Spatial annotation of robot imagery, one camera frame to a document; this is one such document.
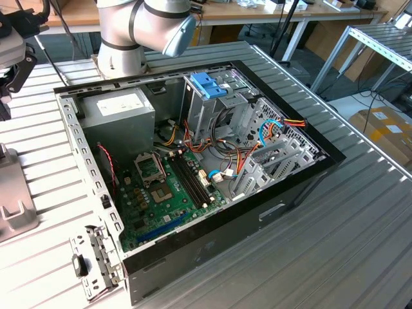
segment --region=metal bracket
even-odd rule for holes
[[[94,301],[124,279],[121,260],[106,227],[86,227],[70,238],[71,259],[88,301]]]
[[[0,242],[39,224],[17,152],[4,144],[0,144],[0,192]]]

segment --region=latch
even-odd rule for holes
[[[121,260],[106,227],[87,226],[70,238],[71,259],[88,301],[116,288],[124,279]]]

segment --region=metal workbench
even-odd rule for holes
[[[403,308],[412,297],[411,175],[363,140],[326,104],[245,42],[195,47],[155,70],[239,59],[348,159],[297,209],[197,268],[139,308]],[[98,80],[91,61],[59,68],[78,84]],[[36,67],[0,122],[19,152],[40,225],[0,244],[0,308],[127,308],[115,290],[89,305],[71,265],[68,237],[94,218],[70,152],[49,65]]]
[[[358,40],[358,43],[342,65],[340,72],[344,72],[345,69],[352,64],[352,61],[364,45],[392,62],[372,87],[372,91],[375,91],[384,82],[395,66],[400,66],[406,71],[412,71],[412,34],[399,30],[392,24],[347,26],[310,88],[314,93],[316,93],[321,86],[350,37]]]

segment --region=wooden desk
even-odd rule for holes
[[[371,24],[376,24],[387,11],[379,9],[374,11],[362,10],[361,12],[338,12],[321,0],[308,6],[306,11],[295,12],[292,22],[298,22],[294,35],[283,56],[284,61],[289,61],[296,49],[306,25],[310,21],[326,20],[349,20],[349,19],[371,19]],[[258,24],[276,23],[280,18],[280,11],[270,14],[265,11],[263,5],[257,8],[242,8],[236,2],[231,3],[208,3],[203,5],[202,26],[217,26],[224,24]],[[72,32],[99,32],[99,20],[94,0],[71,0],[63,8],[63,16],[70,26]],[[51,16],[47,25],[50,29],[46,33],[64,33],[61,22],[57,16]]]

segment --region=white connector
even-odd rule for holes
[[[212,176],[212,180],[216,183],[219,183],[223,181],[223,177],[221,176],[221,173],[216,173]]]
[[[232,169],[226,169],[226,171],[223,172],[223,174],[225,174],[226,176],[229,176],[229,177],[233,177],[233,173],[234,173],[234,171]]]

